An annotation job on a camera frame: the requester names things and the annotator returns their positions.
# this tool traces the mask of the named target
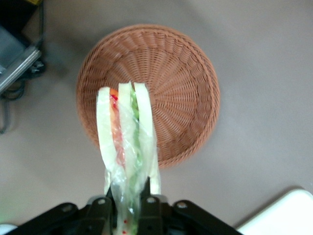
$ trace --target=white object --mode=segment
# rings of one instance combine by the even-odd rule
[[[303,189],[292,190],[238,231],[244,235],[313,235],[313,196]]]
[[[0,235],[7,234],[8,232],[16,229],[17,226],[13,224],[0,224]]]
[[[134,83],[138,109],[139,109],[139,141],[144,157],[150,158],[149,166],[150,192],[151,194],[161,194],[160,173],[157,162],[157,135],[153,124],[152,109],[149,92],[144,83]]]

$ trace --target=basket rim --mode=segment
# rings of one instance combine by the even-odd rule
[[[142,31],[142,32],[155,32],[159,31],[160,33],[170,33],[172,35],[175,35],[176,37],[180,38],[182,42],[184,42],[185,46],[189,47],[190,50],[192,50],[193,54],[196,56],[197,60],[205,70],[205,73],[207,74],[210,79],[208,79],[210,90],[213,92],[210,92],[211,102],[211,112],[208,115],[207,123],[203,128],[203,131],[197,136],[195,141],[190,144],[190,146],[180,152],[177,156],[174,158],[168,158],[168,159],[161,159],[159,160],[159,167],[165,168],[167,166],[172,166],[174,164],[178,164],[187,158],[189,158],[193,153],[195,153],[203,144],[207,141],[209,136],[214,130],[214,127],[216,126],[217,119],[219,116],[219,110],[220,110],[220,89],[219,84],[217,80],[217,75],[214,70],[214,67],[209,60],[209,58],[205,55],[203,50],[188,36],[185,34],[167,27],[162,26],[158,24],[135,24],[127,27],[123,27],[121,29],[118,29],[104,38],[102,38],[88,53],[87,57],[84,59],[81,68],[78,73],[78,82],[76,86],[76,106],[78,111],[78,116],[80,121],[83,124],[83,127],[91,140],[94,142],[96,146],[99,147],[99,142],[96,141],[94,138],[94,131],[90,128],[90,125],[88,125],[84,120],[86,120],[86,111],[84,110],[83,100],[84,100],[84,94],[80,92],[83,90],[82,81],[84,77],[89,73],[89,69],[91,67],[91,64],[93,61],[97,58],[98,53],[100,51],[100,48],[104,45],[107,45],[108,43],[111,43],[117,36],[122,37],[123,35],[129,34],[134,31]]]

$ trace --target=green filling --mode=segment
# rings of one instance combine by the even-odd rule
[[[134,89],[131,90],[131,103],[132,103],[132,110],[133,110],[133,117],[135,122],[135,131],[134,131],[134,150],[137,155],[137,159],[135,162],[134,167],[134,174],[130,178],[130,200],[129,200],[129,208],[133,209],[131,213],[133,215],[133,223],[131,226],[131,233],[137,233],[137,224],[138,224],[138,216],[140,212],[140,193],[136,191],[136,184],[138,184],[138,179],[140,174],[142,173],[142,152],[140,148],[140,141],[139,141],[139,109],[137,103],[137,97]]]

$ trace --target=metal bolt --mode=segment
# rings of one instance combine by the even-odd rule
[[[99,204],[99,205],[102,205],[102,204],[105,204],[105,202],[106,202],[106,200],[100,199],[100,200],[98,201],[98,204]]]
[[[66,205],[65,207],[63,207],[61,210],[63,212],[69,212],[73,209],[73,206],[72,205]]]
[[[156,202],[156,200],[155,200],[154,197],[149,197],[149,198],[147,199],[147,202],[148,202],[148,203],[154,203],[154,202]]]
[[[178,202],[178,203],[177,203],[177,207],[178,207],[178,208],[181,208],[181,209],[185,209],[185,208],[187,208],[188,206],[187,206],[187,204],[184,203],[184,202]]]
[[[41,62],[41,61],[35,61],[35,66],[37,67],[37,68],[40,68],[40,67],[42,67],[42,66],[44,66],[44,64]]]

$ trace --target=black cable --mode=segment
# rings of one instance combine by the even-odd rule
[[[42,50],[42,46],[44,43],[44,32],[45,32],[45,9],[44,9],[44,0],[42,0],[41,4],[39,5],[39,34],[40,39],[35,44],[39,50]],[[25,72],[18,80],[13,83],[13,85],[4,91],[0,95],[0,101],[2,101],[2,110],[3,110],[3,124],[0,128],[0,135],[3,135],[8,130],[10,125],[10,113],[9,113],[9,101],[15,101],[20,99],[25,92],[25,84],[26,81],[38,77],[38,74]]]
[[[44,0],[39,5],[39,34],[40,39],[36,43],[36,47],[41,50],[42,45],[44,43],[44,32],[45,32],[45,7],[44,7]]]
[[[10,125],[10,112],[9,112],[9,101],[4,100],[2,102],[2,110],[3,110],[3,124],[0,128],[0,135],[3,135]]]

